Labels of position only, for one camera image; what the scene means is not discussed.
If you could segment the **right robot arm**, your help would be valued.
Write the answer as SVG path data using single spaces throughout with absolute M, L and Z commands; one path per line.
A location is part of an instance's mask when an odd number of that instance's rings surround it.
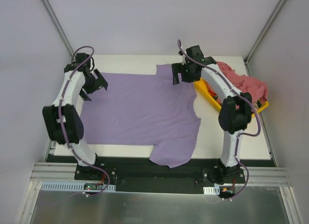
M 172 84 L 180 81 L 193 83 L 203 79 L 214 89 L 222 102 L 218 121 L 224 131 L 223 151 L 220 157 L 224 167 L 217 170 L 217 177 L 221 182 L 229 182 L 235 176 L 234 167 L 239 164 L 239 145 L 244 130 L 252 120 L 253 104 L 250 93 L 243 93 L 237 89 L 223 74 L 212 57 L 205 57 L 200 46 L 195 45 L 183 49 L 178 40 L 178 54 L 182 62 L 174 63 L 172 67 Z

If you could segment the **purple t shirt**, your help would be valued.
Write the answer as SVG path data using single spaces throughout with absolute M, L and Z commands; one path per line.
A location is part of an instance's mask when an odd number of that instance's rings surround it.
M 108 88 L 93 93 L 82 106 L 88 144 L 153 146 L 150 160 L 170 168 L 191 159 L 201 123 L 192 84 L 173 85 L 169 64 L 158 65 L 154 75 L 103 76 Z

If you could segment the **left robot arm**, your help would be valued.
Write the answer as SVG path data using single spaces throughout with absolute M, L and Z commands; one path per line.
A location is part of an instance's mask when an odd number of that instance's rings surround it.
M 64 68 L 64 82 L 57 98 L 42 109 L 50 140 L 66 145 L 78 164 L 86 167 L 85 174 L 91 180 L 101 177 L 102 168 L 95 164 L 97 155 L 84 140 L 84 125 L 76 106 L 79 98 L 90 101 L 90 94 L 108 88 L 107 81 L 94 65 L 91 55 L 76 53 Z

